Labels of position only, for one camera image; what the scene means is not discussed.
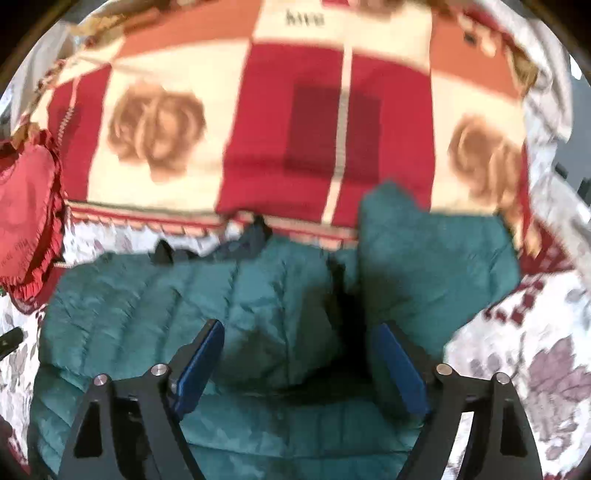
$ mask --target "teal puffer jacket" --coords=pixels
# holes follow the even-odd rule
[[[207,479],[395,478],[420,422],[384,398],[388,378],[371,352],[365,367],[363,331],[395,320],[439,356],[518,273],[497,218],[428,215],[392,184],[363,201],[357,250],[328,254],[273,236],[239,262],[103,255],[65,274],[48,306],[31,461],[58,471],[95,375],[141,375],[215,318],[226,328],[222,358],[181,424]]]

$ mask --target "white stripe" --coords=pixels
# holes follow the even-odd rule
[[[343,183],[343,174],[347,162],[347,122],[349,121],[349,92],[351,89],[351,63],[353,60],[353,49],[345,46],[343,51],[343,70],[340,77],[340,98],[339,113],[336,124],[336,151],[335,170],[330,181],[326,205],[322,213],[322,223],[332,223],[335,216],[336,204],[339,200],[340,187]]]

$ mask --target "brown rose print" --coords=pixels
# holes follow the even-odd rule
[[[483,205],[496,205],[521,247],[521,149],[482,117],[466,116],[456,125],[448,153],[453,171],[470,187],[470,195]],[[529,254],[537,256],[541,238],[533,222],[524,244]]]
[[[203,104],[192,93],[136,83],[117,101],[108,143],[120,161],[150,166],[152,181],[185,174],[189,154],[203,136]]]

